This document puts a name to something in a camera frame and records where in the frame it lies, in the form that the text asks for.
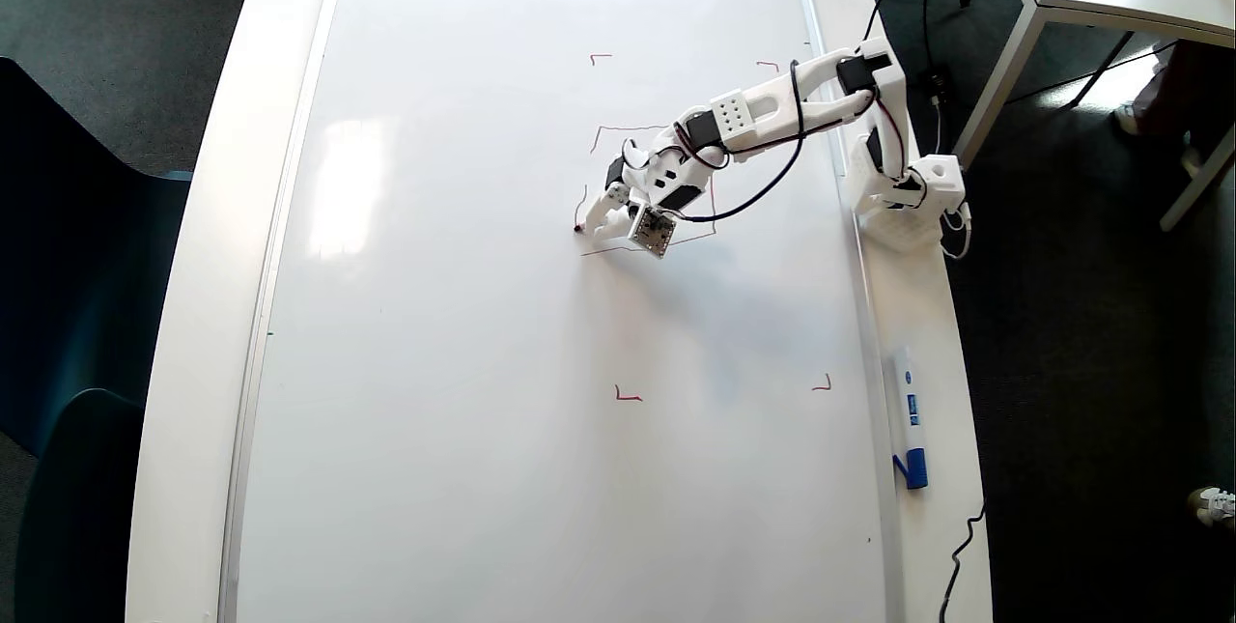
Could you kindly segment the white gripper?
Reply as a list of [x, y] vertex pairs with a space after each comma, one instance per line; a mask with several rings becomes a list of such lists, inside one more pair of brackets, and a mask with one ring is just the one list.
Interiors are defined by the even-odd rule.
[[643, 151], [634, 138], [624, 138], [606, 171], [604, 192], [583, 215], [583, 236], [591, 236], [593, 244], [628, 239], [632, 218], [624, 211], [634, 213], [640, 206], [685, 216], [688, 205], [703, 195], [714, 172], [721, 169], [722, 155], [714, 148], [695, 153], [666, 143]]

